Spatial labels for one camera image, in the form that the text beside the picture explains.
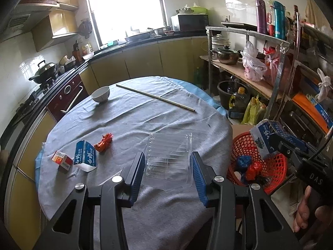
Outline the person's right hand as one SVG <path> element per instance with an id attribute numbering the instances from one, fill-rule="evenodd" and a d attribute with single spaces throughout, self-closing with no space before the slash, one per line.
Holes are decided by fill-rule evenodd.
<path id="1" fill-rule="evenodd" d="M 298 233 L 301 229 L 306 229 L 308 227 L 308 218 L 310 216 L 310 209 L 308 207 L 308 199 L 312 193 L 312 188 L 308 186 L 305 189 L 304 196 L 297 207 L 297 212 L 295 219 L 293 221 L 293 231 Z M 316 209 L 315 216 L 317 220 L 322 224 L 319 230 L 326 229 L 329 224 L 332 222 L 332 208 L 329 206 L 323 205 Z"/>

